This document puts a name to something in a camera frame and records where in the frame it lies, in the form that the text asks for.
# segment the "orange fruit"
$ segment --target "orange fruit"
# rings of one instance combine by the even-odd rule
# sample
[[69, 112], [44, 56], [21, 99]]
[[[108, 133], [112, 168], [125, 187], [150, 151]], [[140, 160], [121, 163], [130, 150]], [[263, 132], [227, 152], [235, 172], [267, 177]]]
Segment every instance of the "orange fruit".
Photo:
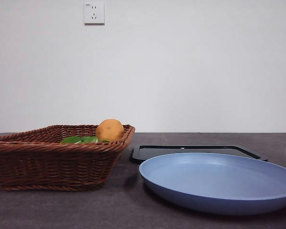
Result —
[[99, 141], [117, 141], [124, 134], [124, 127], [119, 120], [106, 119], [102, 121], [95, 130], [95, 136]]

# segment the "wall outlet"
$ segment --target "wall outlet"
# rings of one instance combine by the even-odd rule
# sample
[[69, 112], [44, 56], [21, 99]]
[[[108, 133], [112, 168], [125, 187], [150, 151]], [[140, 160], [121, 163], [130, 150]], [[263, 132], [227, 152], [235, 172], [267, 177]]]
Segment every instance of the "wall outlet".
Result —
[[105, 6], [103, 2], [90, 2], [84, 4], [84, 23], [105, 24]]

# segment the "wicker basket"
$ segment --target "wicker basket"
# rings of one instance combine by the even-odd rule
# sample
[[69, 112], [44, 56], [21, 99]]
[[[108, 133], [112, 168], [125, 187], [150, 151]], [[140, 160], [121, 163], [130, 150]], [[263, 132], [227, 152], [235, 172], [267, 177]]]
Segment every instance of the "wicker basket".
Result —
[[4, 190], [88, 191], [101, 188], [130, 144], [135, 128], [116, 142], [61, 144], [66, 137], [95, 135], [97, 125], [52, 125], [0, 137], [0, 187]]

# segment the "blue plate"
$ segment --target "blue plate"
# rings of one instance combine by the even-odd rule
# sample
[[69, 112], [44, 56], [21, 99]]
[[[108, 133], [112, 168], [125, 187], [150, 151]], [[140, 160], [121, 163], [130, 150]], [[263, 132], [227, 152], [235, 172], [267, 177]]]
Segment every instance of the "blue plate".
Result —
[[139, 171], [153, 192], [185, 208], [255, 215], [286, 206], [286, 168], [265, 161], [177, 153], [150, 158]]

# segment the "table surface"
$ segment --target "table surface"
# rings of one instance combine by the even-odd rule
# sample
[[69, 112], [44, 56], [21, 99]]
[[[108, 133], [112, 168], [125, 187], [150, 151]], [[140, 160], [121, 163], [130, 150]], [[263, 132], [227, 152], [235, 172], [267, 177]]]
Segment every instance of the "table surface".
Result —
[[286, 207], [256, 216], [188, 210], [154, 194], [131, 161], [137, 145], [237, 145], [286, 167], [286, 134], [135, 133], [105, 186], [89, 192], [2, 191], [0, 229], [286, 229]]

